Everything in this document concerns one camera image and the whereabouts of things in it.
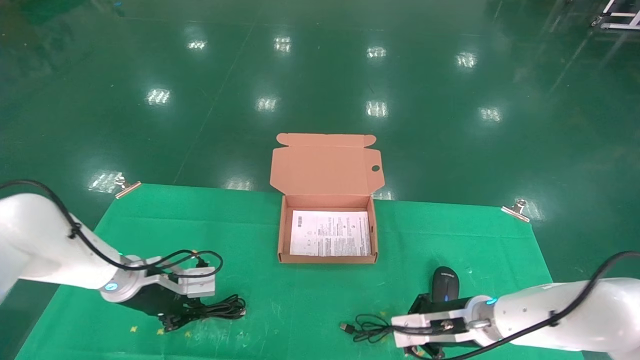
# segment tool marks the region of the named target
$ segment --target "cardboard box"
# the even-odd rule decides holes
[[[278,134],[285,147],[273,150],[271,185],[280,190],[282,210],[278,239],[281,263],[373,264],[378,260],[378,228],[371,193],[385,184],[380,151],[366,149],[373,135]],[[291,255],[294,210],[366,211],[371,255]]]

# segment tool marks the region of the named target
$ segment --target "paper document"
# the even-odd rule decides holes
[[[293,211],[291,255],[367,256],[371,254],[366,211]]]

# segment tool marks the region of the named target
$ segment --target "box flap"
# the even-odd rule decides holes
[[[373,135],[283,133],[273,150],[271,185],[286,195],[370,195],[385,184]]]

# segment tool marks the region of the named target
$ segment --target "computer mouse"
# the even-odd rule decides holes
[[[455,271],[441,266],[433,273],[431,298],[433,302],[457,300],[460,295],[460,280]]]

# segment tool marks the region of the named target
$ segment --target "floor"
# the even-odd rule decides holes
[[[524,198],[554,279],[585,279],[640,248],[640,34],[590,28],[603,7],[0,0],[0,181],[42,181],[94,226],[119,172],[274,191],[276,134],[370,133],[377,198]],[[3,359],[54,290],[21,282],[0,307]]]

